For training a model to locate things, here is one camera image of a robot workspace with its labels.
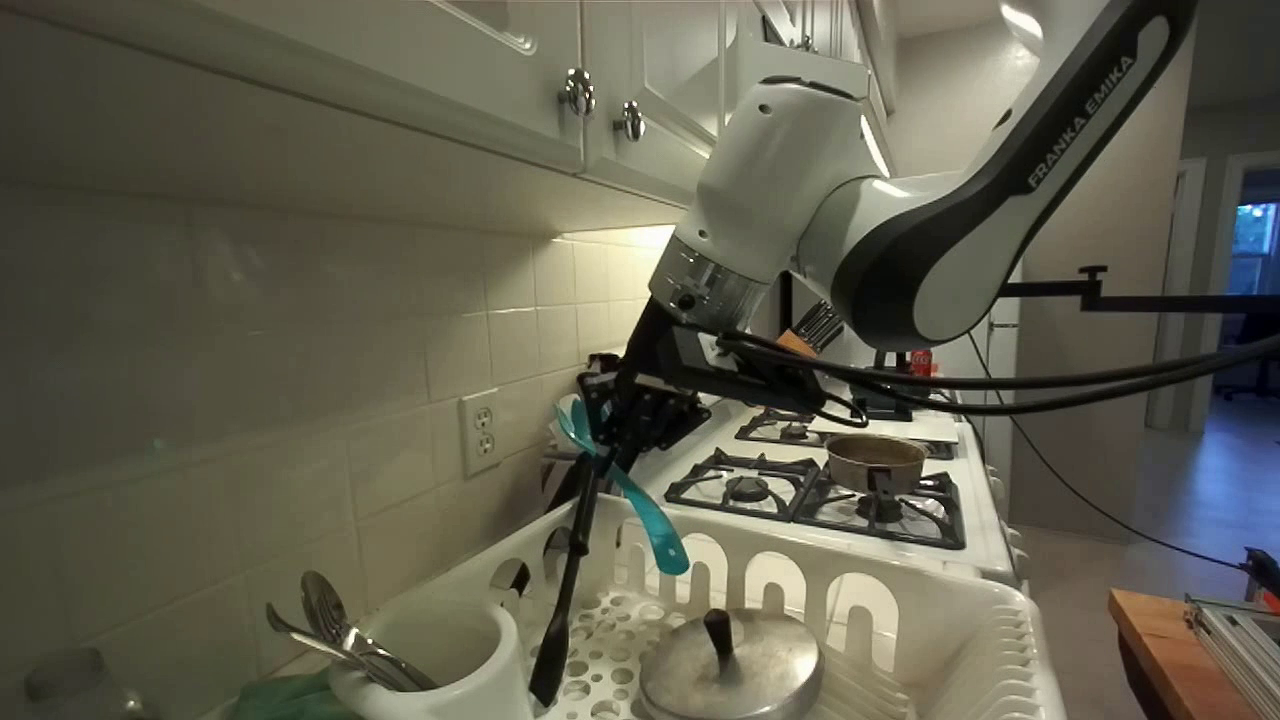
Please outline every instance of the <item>white dish rack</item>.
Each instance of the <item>white dish rack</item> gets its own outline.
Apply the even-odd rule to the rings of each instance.
[[[741,526],[669,509],[691,572],[659,576],[627,504],[599,501],[572,611],[572,654],[550,720],[631,714],[644,651],[710,607],[774,607],[826,639],[826,692],[811,720],[1062,720],[1041,611],[1029,594],[956,572],[791,544],[783,526]],[[500,600],[527,666],[551,615],[572,509],[493,544],[414,594]]]

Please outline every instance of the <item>pot lid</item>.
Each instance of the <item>pot lid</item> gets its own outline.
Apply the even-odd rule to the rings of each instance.
[[[776,720],[818,698],[820,644],[776,611],[710,611],[679,624],[640,666],[654,720]]]

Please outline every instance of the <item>floor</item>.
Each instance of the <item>floor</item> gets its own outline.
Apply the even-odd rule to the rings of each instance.
[[[1199,440],[1147,435],[1142,492],[1147,526],[1195,553],[1242,561],[1280,553],[1280,399],[1218,399]],[[1026,526],[1029,585],[1071,720],[1142,720],[1107,618],[1107,589],[1245,600],[1245,576],[1128,536]]]

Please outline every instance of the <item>electrical outlet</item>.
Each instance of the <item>electrical outlet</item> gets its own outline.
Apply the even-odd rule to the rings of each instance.
[[[471,390],[456,409],[462,409],[462,422],[464,422],[464,473],[479,476],[479,473],[498,466],[498,456],[500,456],[498,389]]]

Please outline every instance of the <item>cabinet knob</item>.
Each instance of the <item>cabinet knob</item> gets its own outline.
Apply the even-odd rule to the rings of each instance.
[[[560,104],[572,107],[576,114],[592,114],[596,113],[592,73],[569,69],[560,83]]]
[[[623,104],[623,113],[616,113],[613,132],[640,145],[644,137],[644,113],[635,98]]]

